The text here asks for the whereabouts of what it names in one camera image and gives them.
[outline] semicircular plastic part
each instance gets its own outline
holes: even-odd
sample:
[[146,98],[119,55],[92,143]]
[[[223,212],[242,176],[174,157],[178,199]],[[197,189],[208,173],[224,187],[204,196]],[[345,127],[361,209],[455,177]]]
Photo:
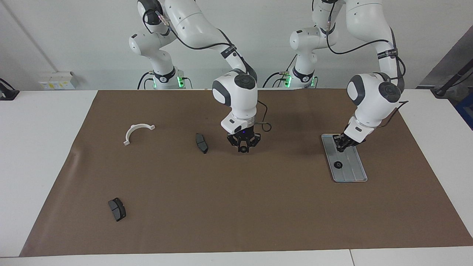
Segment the semicircular plastic part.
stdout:
[[123,142],[123,144],[125,144],[125,146],[130,145],[130,135],[131,135],[131,133],[133,133],[135,130],[137,130],[139,128],[148,128],[149,130],[153,130],[156,127],[154,125],[148,125],[148,124],[133,124],[133,125],[131,125],[130,129],[127,131],[127,133],[125,135],[125,142]]

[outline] wall socket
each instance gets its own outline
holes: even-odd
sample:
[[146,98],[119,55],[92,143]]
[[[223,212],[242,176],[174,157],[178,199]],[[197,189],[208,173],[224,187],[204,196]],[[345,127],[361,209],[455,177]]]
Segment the wall socket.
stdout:
[[79,85],[72,72],[40,73],[39,84],[44,90],[71,90]]

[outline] white table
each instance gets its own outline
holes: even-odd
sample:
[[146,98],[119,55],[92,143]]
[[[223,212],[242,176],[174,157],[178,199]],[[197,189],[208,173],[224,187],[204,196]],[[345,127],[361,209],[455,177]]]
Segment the white table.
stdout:
[[[1,265],[466,266],[473,247],[89,255],[17,258],[96,91],[21,92],[0,102]],[[400,113],[447,195],[473,232],[473,132],[447,100],[406,90]]]

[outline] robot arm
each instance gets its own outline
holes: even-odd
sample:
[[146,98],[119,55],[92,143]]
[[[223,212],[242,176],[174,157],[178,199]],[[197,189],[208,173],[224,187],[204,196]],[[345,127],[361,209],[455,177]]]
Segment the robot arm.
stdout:
[[[296,65],[290,71],[290,78],[286,84],[288,88],[307,88],[314,76],[317,55],[316,49],[327,48],[327,35],[330,36],[329,43],[335,45],[338,40],[338,30],[335,25],[329,29],[327,25],[332,5],[319,2],[314,7],[312,20],[314,27],[303,28],[291,34],[290,45],[297,52]],[[342,4],[335,4],[332,18],[335,19],[342,8]]]
[[[381,71],[359,74],[350,80],[347,92],[357,110],[345,131],[334,137],[339,152],[362,143],[383,119],[399,107],[404,89],[394,34],[384,17],[381,0],[319,0],[314,8],[313,21],[330,33],[334,27],[332,22],[343,4],[346,4],[348,31],[376,49]],[[328,44],[332,46],[332,34],[327,36],[326,47]]]
[[182,80],[184,73],[173,65],[168,52],[160,50],[172,43],[176,37],[169,34],[156,11],[162,13],[161,5],[156,1],[138,1],[138,12],[147,30],[141,30],[130,37],[130,48],[134,53],[150,60],[157,89],[185,88]]
[[[254,133],[258,101],[256,72],[227,36],[205,18],[194,0],[139,0],[138,7],[143,20],[148,22],[147,28],[150,32],[157,32],[162,44],[166,43],[163,37],[172,33],[186,47],[215,50],[227,61],[233,70],[213,82],[212,92],[217,101],[232,109],[221,122],[228,132],[228,140],[238,146],[238,151],[248,152],[261,137]],[[159,51],[158,56],[161,62],[165,61],[166,53]]]

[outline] black cable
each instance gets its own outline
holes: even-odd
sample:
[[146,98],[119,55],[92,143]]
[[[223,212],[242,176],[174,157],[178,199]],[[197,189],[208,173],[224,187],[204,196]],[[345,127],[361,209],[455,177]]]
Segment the black cable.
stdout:
[[183,80],[189,80],[189,83],[191,84],[191,89],[194,89],[194,86],[192,86],[192,80],[190,78],[182,78]]
[[169,26],[169,30],[174,34],[174,36],[176,36],[176,38],[179,40],[179,42],[181,42],[185,47],[189,48],[189,49],[192,49],[192,50],[204,50],[204,49],[208,49],[208,48],[212,48],[212,47],[215,47],[215,46],[219,46],[219,45],[227,45],[227,46],[232,46],[231,44],[227,44],[227,43],[217,43],[217,44],[211,44],[211,45],[208,45],[208,46],[204,46],[204,47],[192,47],[192,46],[188,46],[185,42],[183,42],[181,40],[181,38],[179,38],[179,36],[176,34],[176,32],[171,28],[171,26]]
[[[261,125],[261,129],[264,131],[264,132],[269,132],[271,131],[272,129],[272,125],[268,122],[265,122],[264,120],[266,119],[266,114],[268,113],[268,106],[266,104],[264,104],[264,102],[258,100],[258,103],[263,105],[265,108],[266,108],[266,111],[264,112],[264,115],[263,115],[263,120],[261,122],[258,122],[258,123],[255,123],[255,124],[260,124]],[[267,124],[269,125],[269,129],[268,130],[265,130],[264,129],[264,125]]]
[[[335,8],[335,3],[333,3],[332,9],[330,9],[330,15],[329,15],[329,18],[328,18],[329,22],[332,21],[332,14],[333,14],[333,9],[334,9],[334,8]],[[327,46],[328,46],[328,48],[329,48],[330,51],[331,51],[332,53],[334,53],[334,54],[347,54],[347,53],[351,53],[351,52],[356,51],[356,50],[358,50],[358,49],[360,49],[360,48],[363,48],[363,47],[365,47],[365,46],[367,46],[367,45],[374,44],[374,43],[378,43],[378,42],[385,42],[385,43],[388,43],[388,44],[389,44],[389,41],[388,41],[388,40],[379,39],[379,40],[371,41],[371,42],[369,42],[369,43],[365,43],[365,44],[360,45],[360,46],[358,46],[358,47],[356,47],[356,48],[353,48],[353,49],[351,49],[351,50],[349,50],[349,51],[341,52],[341,53],[340,53],[340,52],[334,51],[334,50],[332,49],[332,47],[330,46],[330,43],[329,43],[329,40],[328,40],[328,36],[330,35],[330,34],[329,34],[330,30],[331,30],[330,28],[327,29],[327,38],[326,38],[325,40],[327,41]],[[401,79],[401,78],[404,77],[404,75],[406,75],[406,65],[404,64],[404,62],[401,60],[401,58],[400,58],[399,56],[396,56],[396,59],[402,64],[402,66],[403,66],[403,73],[402,73],[401,76],[399,76],[399,77],[391,78],[392,80]]]
[[138,88],[137,88],[138,90],[140,89],[141,83],[143,82],[143,79],[146,77],[146,75],[149,75],[149,71],[147,71],[146,73],[143,74],[143,76],[141,76],[141,79],[138,82]]
[[389,120],[387,121],[387,123],[385,125],[380,125],[378,127],[385,127],[387,125],[389,125],[389,122],[391,122],[391,119],[394,117],[394,115],[399,111],[399,109],[401,109],[401,107],[403,107],[405,104],[407,104],[409,101],[405,101],[405,102],[399,102],[401,105],[396,108],[396,110],[394,111],[394,113],[391,115],[391,117],[389,118]]
[[147,79],[147,80],[145,80],[145,85],[144,85],[145,89],[146,89],[146,82],[148,82],[149,80],[152,81],[152,82],[154,82],[154,79]]
[[8,85],[8,87],[12,88],[12,90],[15,90],[15,88],[11,86],[10,83],[6,82],[4,79],[0,79],[0,81]]
[[279,75],[279,72],[276,72],[276,73],[271,74],[271,76],[269,76],[269,77],[266,79],[266,81],[264,82],[263,88],[266,87],[266,84],[268,83],[268,81],[269,81],[272,77],[274,77],[274,76],[276,76],[276,75]]
[[[335,3],[333,3],[332,9],[330,10],[330,15],[329,15],[329,18],[328,18],[329,22],[332,21],[332,13],[333,13],[333,9],[334,9],[334,8],[335,8]],[[370,44],[373,44],[373,43],[377,43],[377,42],[389,43],[388,40],[379,39],[379,40],[371,41],[371,42],[369,42],[369,43],[365,43],[365,44],[360,45],[360,46],[358,46],[358,47],[356,47],[356,48],[354,48],[354,49],[351,49],[351,50],[349,50],[349,51],[339,53],[339,52],[334,51],[334,50],[332,49],[332,47],[330,47],[330,43],[329,43],[329,41],[328,41],[328,36],[330,35],[330,34],[329,34],[330,30],[331,30],[330,28],[327,29],[327,38],[326,38],[326,41],[327,41],[327,46],[328,46],[328,48],[329,48],[330,51],[332,51],[332,53],[334,53],[334,54],[346,54],[346,53],[351,53],[351,52],[356,51],[356,50],[358,50],[358,49],[360,49],[360,48],[363,48],[363,47],[365,47],[365,46],[367,46],[367,45],[370,45]]]
[[171,33],[171,31],[169,30],[169,28],[167,28],[166,33],[164,33],[164,34],[160,33],[159,35],[161,35],[163,37],[167,37],[169,35],[169,33]]
[[289,71],[289,68],[291,68],[291,65],[292,65],[292,63],[294,62],[294,60],[296,59],[296,57],[297,57],[297,54],[294,56],[294,58],[292,58],[291,63],[289,63],[289,66],[286,68],[286,72]]
[[[235,46],[232,41],[230,41],[230,39],[227,37],[227,35],[225,34],[225,32],[223,32],[221,29],[217,29],[220,31],[220,33],[222,33],[223,37],[227,40],[227,42],[230,44],[230,46]],[[245,65],[246,68],[248,67],[251,67],[250,64],[248,64],[245,59],[243,58],[243,56],[240,55],[240,53],[237,51],[237,49],[235,48],[235,53],[238,55],[238,57],[241,59],[241,61],[243,62],[243,64]]]
[[276,81],[272,84],[272,88],[274,88],[274,86],[276,86],[276,82],[278,82],[278,81],[285,81],[285,80],[286,80],[286,79],[278,79],[278,80],[276,80]]
[[396,59],[401,63],[401,65],[403,66],[403,72],[402,74],[399,76],[399,77],[395,77],[391,80],[398,80],[398,79],[402,79],[405,75],[406,75],[406,65],[404,64],[404,62],[401,60],[401,58],[399,56],[396,56]]
[[147,25],[146,22],[145,22],[145,17],[148,15],[148,13],[151,13],[151,12],[154,12],[154,10],[148,9],[148,10],[145,11],[145,13],[143,14],[143,24],[145,25],[145,27],[146,27],[146,29],[149,31],[149,33],[150,33],[150,34],[153,34],[153,33],[149,30],[148,25]]
[[461,80],[461,81],[459,81],[459,82],[453,84],[452,87],[454,87],[454,86],[456,86],[456,85],[459,85],[460,83],[463,83],[465,80],[467,80],[468,78],[470,78],[472,74],[473,74],[473,72],[471,72],[470,75],[468,75],[468,76],[467,76],[466,78],[464,78],[463,80]]

